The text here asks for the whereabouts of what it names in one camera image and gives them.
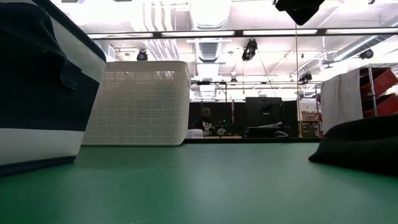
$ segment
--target white wicker basket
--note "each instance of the white wicker basket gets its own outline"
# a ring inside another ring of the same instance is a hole
[[[185,62],[108,63],[83,144],[180,145],[189,93]]]

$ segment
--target wire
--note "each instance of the wire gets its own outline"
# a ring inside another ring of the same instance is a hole
[[[275,97],[278,97],[278,96],[276,95],[276,92],[275,92],[275,90],[274,90],[274,87],[272,86],[271,79],[269,79],[269,76],[268,76],[268,73],[267,73],[267,70],[266,70],[266,66],[264,65],[264,62],[262,61],[262,57],[261,57],[260,51],[259,51],[259,56],[260,56],[260,60],[261,60],[262,67],[263,67],[264,71],[266,72],[266,75],[267,75],[269,84],[270,84],[270,86],[271,86],[271,90],[274,92]]]
[[[298,110],[298,123],[300,127],[300,138],[303,137],[303,126],[301,123],[301,111],[300,111],[300,92],[299,92],[299,44],[297,40],[297,24],[295,25],[296,30],[296,67],[297,67],[297,110]]]

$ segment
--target black cushion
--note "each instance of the black cushion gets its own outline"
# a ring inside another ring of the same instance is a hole
[[[398,176],[398,114],[339,124],[308,159],[334,166]]]

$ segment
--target computer monitor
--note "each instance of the computer monitor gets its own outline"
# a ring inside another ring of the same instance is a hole
[[[252,127],[283,122],[282,99],[246,97],[246,121]]]

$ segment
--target green mat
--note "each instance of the green mat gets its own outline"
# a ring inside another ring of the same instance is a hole
[[[312,164],[317,146],[83,147],[0,179],[0,223],[398,223],[398,179]]]

